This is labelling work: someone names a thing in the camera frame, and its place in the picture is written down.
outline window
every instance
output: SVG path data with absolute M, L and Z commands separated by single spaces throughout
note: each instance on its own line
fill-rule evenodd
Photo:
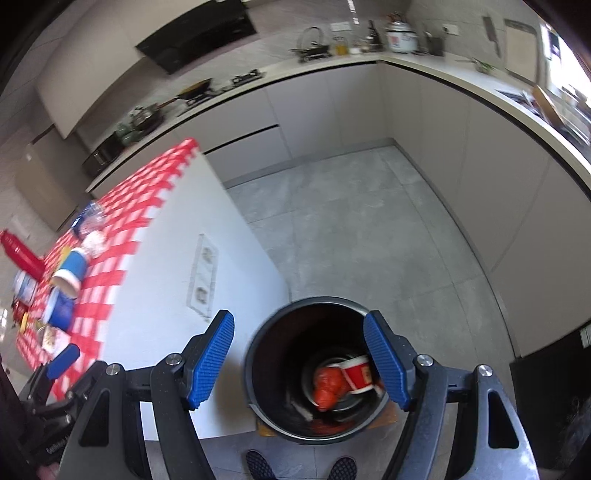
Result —
M 576 89 L 587 97 L 587 104 L 591 106 L 591 80 L 573 51 L 548 24 L 542 24 L 541 30 L 544 55 L 549 65 L 548 88 L 555 95 L 561 95 L 563 89 L 573 93 Z

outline trash can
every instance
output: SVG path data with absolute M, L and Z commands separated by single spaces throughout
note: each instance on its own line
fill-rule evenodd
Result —
M 341 442 L 369 425 L 388 402 L 383 389 L 348 393 L 326 412 L 313 400 L 316 369 L 369 356 L 363 338 L 367 313 L 350 300 L 313 297 L 269 318 L 246 354 L 246 396 L 254 413 L 281 436 L 308 445 Z M 370 368 L 375 383 L 373 362 Z

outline kitchen cabinet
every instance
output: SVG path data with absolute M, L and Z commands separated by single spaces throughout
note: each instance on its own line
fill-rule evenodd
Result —
M 116 16 L 116 0 L 101 0 L 61 40 L 37 79 L 37 91 L 62 137 L 142 54 Z
M 201 151 L 207 152 L 276 124 L 267 94 L 259 89 L 195 116 L 179 125 L 175 132 L 180 138 L 194 138 L 199 142 Z
M 421 163 L 421 76 L 396 66 L 379 65 L 389 136 Z
M 274 83 L 265 90 L 292 158 L 342 146 L 326 72 Z
M 166 24 L 207 0 L 117 0 L 115 12 L 131 44 L 137 45 Z
M 491 275 L 520 355 L 589 319 L 589 238 L 589 199 L 553 160 L 515 241 Z
M 466 159 L 454 211 L 490 271 L 530 208 L 551 158 L 529 135 L 470 100 Z
M 138 171 L 141 167 L 147 165 L 153 158 L 166 152 L 169 148 L 181 143 L 181 139 L 176 131 L 169 132 L 159 139 L 153 141 L 148 146 L 137 152 L 135 155 L 125 160 L 125 162 L 116 170 L 99 183 L 93 190 L 94 198 L 101 198 L 113 187 L 124 181 L 132 173 Z
M 279 127 L 259 132 L 206 155 L 222 182 L 254 173 L 290 159 Z
M 327 70 L 326 79 L 344 146 L 388 136 L 377 64 Z
M 452 206 L 466 153 L 470 97 L 421 77 L 423 138 L 420 165 L 439 194 Z

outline foot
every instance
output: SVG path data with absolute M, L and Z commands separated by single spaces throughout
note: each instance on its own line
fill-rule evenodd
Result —
M 357 464 L 351 457 L 341 457 L 333 465 L 327 480 L 355 480 Z
M 246 464 L 254 480 L 277 480 L 265 457 L 256 450 L 247 451 Z

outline rice cooker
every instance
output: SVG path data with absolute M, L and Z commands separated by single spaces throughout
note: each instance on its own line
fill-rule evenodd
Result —
M 405 22 L 392 22 L 386 27 L 388 45 L 396 53 L 412 53 L 418 50 L 418 35 Z

